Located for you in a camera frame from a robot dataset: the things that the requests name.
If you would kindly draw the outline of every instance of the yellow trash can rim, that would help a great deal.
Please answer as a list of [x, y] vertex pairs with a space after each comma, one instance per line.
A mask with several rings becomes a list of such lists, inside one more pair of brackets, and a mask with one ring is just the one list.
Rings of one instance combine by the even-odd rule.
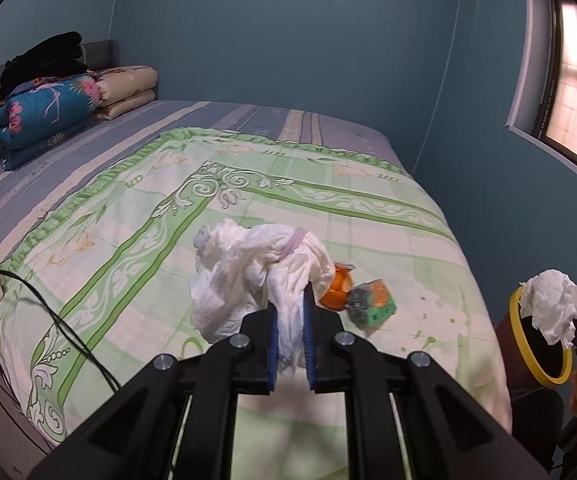
[[560, 384], [566, 383], [571, 374], [571, 368], [573, 367], [573, 351], [570, 348], [562, 348], [562, 371], [560, 372], [559, 377], [551, 377], [542, 369], [537, 362], [536, 357], [533, 355], [533, 351], [531, 350], [531, 346], [529, 345], [520, 320], [520, 297], [523, 290], [524, 287], [519, 286], [509, 300], [509, 318], [511, 320], [513, 336], [518, 345], [518, 349], [520, 350], [520, 354], [524, 359], [524, 363], [527, 365], [531, 374], [536, 378], [537, 382], [545, 388], [555, 388]]

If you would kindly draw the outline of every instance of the green floral bedspread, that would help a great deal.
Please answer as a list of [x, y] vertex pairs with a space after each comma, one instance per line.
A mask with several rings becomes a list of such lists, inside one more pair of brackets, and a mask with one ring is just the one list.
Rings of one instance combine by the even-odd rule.
[[[121, 381], [156, 354], [207, 344], [190, 325], [202, 224], [279, 222], [318, 236], [355, 282], [385, 280], [397, 312], [363, 332], [380, 350], [431, 354], [497, 420], [510, 404], [493, 327], [441, 210], [403, 170], [312, 144], [186, 128], [162, 134], [68, 196], [1, 268], [27, 278]], [[17, 282], [4, 282], [0, 352], [28, 418], [59, 443], [110, 395], [99, 372]], [[341, 394], [304, 370], [241, 397], [233, 478], [345, 478]]]

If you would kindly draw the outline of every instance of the blue floral quilt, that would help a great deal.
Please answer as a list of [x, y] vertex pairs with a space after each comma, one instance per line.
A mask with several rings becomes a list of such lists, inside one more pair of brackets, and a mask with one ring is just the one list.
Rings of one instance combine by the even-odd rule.
[[2, 167], [14, 170], [89, 123], [100, 91], [89, 75], [12, 94], [0, 107]]

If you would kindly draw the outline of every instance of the window frame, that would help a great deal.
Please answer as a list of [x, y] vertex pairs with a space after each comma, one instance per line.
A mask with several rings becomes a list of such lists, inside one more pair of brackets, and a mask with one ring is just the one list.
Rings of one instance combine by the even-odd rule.
[[544, 95], [537, 110], [536, 121], [531, 131], [531, 136], [540, 140], [553, 150], [556, 150], [560, 155], [565, 156], [577, 166], [577, 153], [569, 150], [563, 144], [547, 136], [547, 130], [551, 116], [553, 114], [553, 106], [555, 105], [555, 96], [560, 83], [560, 75], [562, 68], [562, 56], [564, 47], [564, 29], [562, 18], [561, 3], [573, 3], [575, 0], [549, 0], [549, 18], [551, 28], [551, 41], [549, 51], [549, 66], [547, 69], [547, 83], [544, 88]]

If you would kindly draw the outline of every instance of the bed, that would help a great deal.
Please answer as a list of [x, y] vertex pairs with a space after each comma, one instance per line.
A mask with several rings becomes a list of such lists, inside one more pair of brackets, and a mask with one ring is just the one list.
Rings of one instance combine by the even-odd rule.
[[[380, 350], [424, 349], [507, 429], [504, 364], [486, 306], [437, 204], [386, 137], [286, 108], [156, 100], [97, 123], [13, 172], [0, 167], [0, 268], [29, 280], [124, 383], [156, 354], [207, 343], [190, 325], [202, 224], [281, 222], [382, 278], [397, 304]], [[0, 355], [14, 394], [59, 445], [110, 390], [15, 281], [1, 280]], [[344, 398], [304, 370], [240, 397], [233, 478], [347, 476]]]

